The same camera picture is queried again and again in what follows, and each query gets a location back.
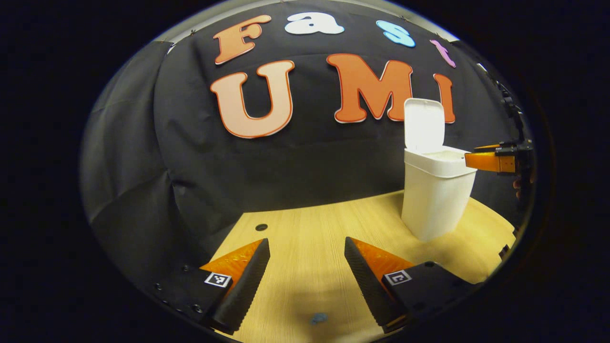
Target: table surface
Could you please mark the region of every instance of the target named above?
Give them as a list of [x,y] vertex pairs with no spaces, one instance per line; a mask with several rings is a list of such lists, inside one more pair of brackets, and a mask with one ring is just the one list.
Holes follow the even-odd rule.
[[[242,326],[241,342],[370,342],[383,337],[343,255],[346,236],[414,264],[435,261],[470,283],[500,264],[514,227],[469,199],[457,228],[421,242],[400,218],[403,191],[308,208],[244,213],[212,258],[267,238],[271,257]],[[267,224],[256,231],[258,224]],[[312,325],[315,313],[328,315]]]

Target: white trash can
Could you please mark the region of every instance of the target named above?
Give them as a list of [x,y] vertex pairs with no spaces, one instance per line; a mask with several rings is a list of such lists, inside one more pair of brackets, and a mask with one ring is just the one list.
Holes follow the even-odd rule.
[[444,146],[445,112],[438,101],[404,103],[404,199],[401,218],[411,233],[429,241],[453,231],[470,198],[477,169],[468,151]]

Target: black fabric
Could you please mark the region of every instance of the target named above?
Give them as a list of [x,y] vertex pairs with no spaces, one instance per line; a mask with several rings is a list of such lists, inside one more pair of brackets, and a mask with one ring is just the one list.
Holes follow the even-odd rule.
[[[499,81],[501,84],[503,84],[508,91],[511,93],[511,96],[515,102],[515,104],[517,106],[519,106],[519,108],[521,108],[524,111],[524,115],[522,115],[521,121],[523,121],[524,126],[523,126],[523,133],[525,134],[525,137],[532,137],[532,132],[529,129],[530,125],[529,125],[529,112],[531,110],[536,110],[536,109],[528,109],[525,108],[523,106],[523,102],[519,99],[519,97],[517,96],[517,92],[515,92],[515,89],[511,87],[511,84],[506,80],[506,78],[503,76],[502,73],[500,73],[493,64],[491,64],[491,62],[488,61],[488,59],[486,59],[485,57],[481,56],[477,51],[475,51],[470,45],[468,45],[466,42],[463,42],[461,40],[455,41],[455,42],[451,42],[450,43],[454,48],[456,48],[458,51],[461,51],[464,53],[464,57],[471,59],[472,63],[481,63],[483,65],[483,67],[485,67],[485,69],[488,72],[488,75],[486,77],[486,81],[483,82],[492,82],[490,78],[493,78],[496,81]],[[498,97],[498,99],[500,99],[500,93],[499,92],[494,92],[493,93],[495,96]],[[518,131],[517,128],[512,128],[514,130],[514,138],[518,137]]]
[[[328,13],[345,31],[291,35],[284,30],[285,19],[300,12]],[[256,47],[215,65],[219,50],[213,36],[262,14],[272,20],[261,24],[262,35],[252,40]],[[377,20],[405,28],[415,48],[391,42]],[[441,42],[457,68],[442,59],[430,39]],[[451,79],[456,122],[445,127],[448,146],[471,151],[515,134],[478,61],[436,34],[366,7],[321,0],[270,4],[213,23],[166,54],[169,47],[151,43],[117,73],[93,108],[83,144],[87,215],[104,248],[138,284],[160,275],[156,263],[170,268],[164,258],[178,263],[188,255],[194,264],[207,262],[243,212],[333,203],[404,187],[403,123],[387,115],[375,120],[370,113],[361,123],[336,122],[340,83],[326,62],[330,54],[357,54],[378,77],[390,59],[408,63],[417,98],[440,101],[433,74]],[[210,85],[246,73],[246,110],[261,117],[271,103],[256,69],[284,59],[295,63],[289,73],[290,123],[269,137],[230,134]],[[361,106],[370,112],[362,99]],[[472,197],[517,223],[512,181],[478,172]]]
[[[7,279],[15,280],[16,292],[6,301],[15,310],[3,312],[16,324],[5,321],[6,328],[14,328],[6,330],[9,337],[16,338],[8,341],[214,341],[211,331],[206,330],[208,338],[203,328],[197,330],[161,310],[116,273],[90,234],[74,182],[82,128],[100,90],[128,55],[201,10],[201,2],[81,2],[77,10],[74,2],[15,4],[16,10],[3,22],[15,24],[16,33],[7,36],[6,45],[5,112],[6,128],[11,129],[5,137],[12,158],[6,196],[9,240],[4,251],[11,253],[8,248],[15,243],[20,247],[7,259],[9,265],[15,263],[15,277]],[[607,341],[607,325],[602,322],[607,290],[601,287],[600,264],[594,263],[604,260],[607,249],[600,243],[606,242],[603,228],[609,219],[601,187],[607,177],[602,168],[595,168],[608,150],[603,137],[609,121],[600,115],[606,89],[598,86],[601,69],[596,67],[603,65],[600,51],[607,45],[600,39],[608,28],[603,16],[607,3],[405,4],[472,42],[486,57],[495,57],[492,63],[531,112],[535,102],[528,103],[524,93],[534,94],[549,127],[540,114],[533,120],[534,133],[540,134],[539,151],[557,154],[556,169],[552,167],[556,176],[546,182],[546,191],[554,194],[556,189],[557,196],[546,195],[553,200],[547,219],[539,210],[546,202],[538,202],[539,216],[526,230],[537,236],[538,245],[531,245],[534,239],[521,241],[486,294],[478,298],[477,292],[467,304],[421,330],[391,338]],[[521,85],[515,80],[519,72]],[[552,138],[545,136],[547,130]],[[538,187],[549,180],[542,177],[550,174],[548,170],[540,170]],[[14,242],[13,233],[23,239]],[[517,270],[511,268],[513,262],[524,263]]]

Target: orange gripper part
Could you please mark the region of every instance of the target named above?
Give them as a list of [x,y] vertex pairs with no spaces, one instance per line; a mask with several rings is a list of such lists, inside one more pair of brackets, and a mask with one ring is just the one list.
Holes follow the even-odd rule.
[[500,147],[500,144],[494,144],[494,145],[478,146],[477,149],[499,148],[499,147]]
[[208,272],[229,275],[233,279],[233,284],[229,287],[229,290],[226,293],[227,295],[239,282],[239,279],[243,275],[244,269],[246,269],[246,266],[254,255],[256,248],[258,248],[262,241],[263,240],[261,239],[248,245],[244,245],[243,247],[234,250],[224,256],[221,256],[215,259],[214,261],[210,261],[207,264],[202,265],[201,267],[199,267],[199,269],[207,270]]
[[464,154],[466,167],[488,172],[515,172],[515,156],[496,156],[494,152]]
[[369,268],[375,274],[377,280],[381,283],[383,288],[387,292],[387,288],[383,285],[381,279],[385,274],[397,272],[399,270],[411,268],[414,266],[413,263],[402,259],[396,255],[390,254],[389,252],[379,249],[368,243],[359,241],[357,239],[351,239],[354,241],[356,248],[360,251],[360,255],[364,257]]

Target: letter a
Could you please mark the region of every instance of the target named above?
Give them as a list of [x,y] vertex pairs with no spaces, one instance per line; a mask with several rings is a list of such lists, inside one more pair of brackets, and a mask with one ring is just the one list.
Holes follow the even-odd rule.
[[289,16],[288,21],[291,21],[292,23],[288,23],[284,30],[294,35],[307,35],[314,34],[316,32],[336,35],[345,31],[343,26],[337,25],[337,22],[332,15],[326,13],[298,13]]

